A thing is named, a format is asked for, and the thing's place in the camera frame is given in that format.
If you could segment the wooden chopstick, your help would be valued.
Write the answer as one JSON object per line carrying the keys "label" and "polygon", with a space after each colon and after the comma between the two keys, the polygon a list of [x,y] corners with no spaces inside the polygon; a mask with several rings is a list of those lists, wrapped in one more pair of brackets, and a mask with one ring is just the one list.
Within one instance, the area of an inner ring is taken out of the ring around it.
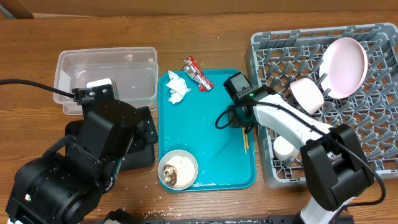
{"label": "wooden chopstick", "polygon": [[248,135],[244,134],[245,150],[249,149]]}
{"label": "wooden chopstick", "polygon": [[246,128],[242,128],[242,133],[243,133],[243,143],[244,143],[244,152],[247,154],[248,150],[245,150],[245,142],[244,142],[244,134],[245,134]]}

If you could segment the white paper cup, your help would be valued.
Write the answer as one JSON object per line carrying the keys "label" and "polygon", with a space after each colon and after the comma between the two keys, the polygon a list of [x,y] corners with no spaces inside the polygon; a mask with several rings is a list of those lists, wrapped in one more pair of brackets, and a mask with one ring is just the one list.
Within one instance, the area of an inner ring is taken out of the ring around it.
{"label": "white paper cup", "polygon": [[278,136],[274,140],[273,151],[276,158],[280,161],[286,161],[287,159],[295,159],[299,154],[299,150],[296,149],[291,143],[289,143],[282,136]]}

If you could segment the small pink bowl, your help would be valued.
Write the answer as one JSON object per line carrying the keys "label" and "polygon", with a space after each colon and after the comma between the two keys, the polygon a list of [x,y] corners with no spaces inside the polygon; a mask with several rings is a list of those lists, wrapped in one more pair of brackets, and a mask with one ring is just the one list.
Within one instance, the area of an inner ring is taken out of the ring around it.
{"label": "small pink bowl", "polygon": [[324,104],[321,91],[309,78],[292,82],[290,89],[298,104],[309,114],[314,114]]}

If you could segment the large pink plate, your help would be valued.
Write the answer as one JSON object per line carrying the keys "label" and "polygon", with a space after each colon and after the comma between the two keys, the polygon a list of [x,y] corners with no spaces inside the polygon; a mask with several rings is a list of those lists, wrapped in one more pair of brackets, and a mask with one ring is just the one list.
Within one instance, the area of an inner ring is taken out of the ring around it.
{"label": "large pink plate", "polygon": [[326,74],[321,82],[329,97],[342,99],[351,96],[363,84],[368,72],[368,56],[364,47],[349,37],[342,37],[326,49],[319,74]]}

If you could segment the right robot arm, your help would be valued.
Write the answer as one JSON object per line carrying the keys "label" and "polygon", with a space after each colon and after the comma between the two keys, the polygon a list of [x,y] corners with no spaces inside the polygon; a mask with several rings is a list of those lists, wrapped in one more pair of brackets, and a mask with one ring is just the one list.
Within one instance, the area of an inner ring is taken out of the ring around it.
{"label": "right robot arm", "polygon": [[321,123],[290,106],[268,86],[255,88],[240,72],[224,83],[233,101],[225,111],[228,126],[272,129],[300,151],[305,181],[312,197],[298,223],[333,223],[374,183],[356,132],[347,124]]}

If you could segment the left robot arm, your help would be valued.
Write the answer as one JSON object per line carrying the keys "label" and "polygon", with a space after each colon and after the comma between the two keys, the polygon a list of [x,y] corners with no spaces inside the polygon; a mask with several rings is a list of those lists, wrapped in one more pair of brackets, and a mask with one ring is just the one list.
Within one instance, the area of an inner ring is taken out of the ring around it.
{"label": "left robot arm", "polygon": [[158,137],[149,107],[119,100],[112,85],[74,88],[70,97],[83,119],[16,172],[6,207],[12,223],[80,223],[119,172],[154,163]]}

